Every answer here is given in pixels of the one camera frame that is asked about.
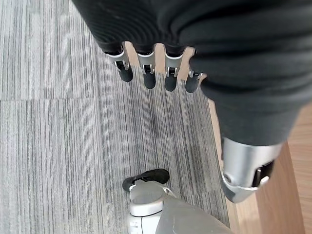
gray carpet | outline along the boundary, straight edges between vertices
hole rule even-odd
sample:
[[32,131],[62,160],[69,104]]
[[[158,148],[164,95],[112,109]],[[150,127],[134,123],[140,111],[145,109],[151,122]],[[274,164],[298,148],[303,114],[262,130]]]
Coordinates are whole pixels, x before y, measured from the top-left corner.
[[207,99],[125,83],[68,0],[0,0],[0,233],[126,233],[124,178],[229,225]]

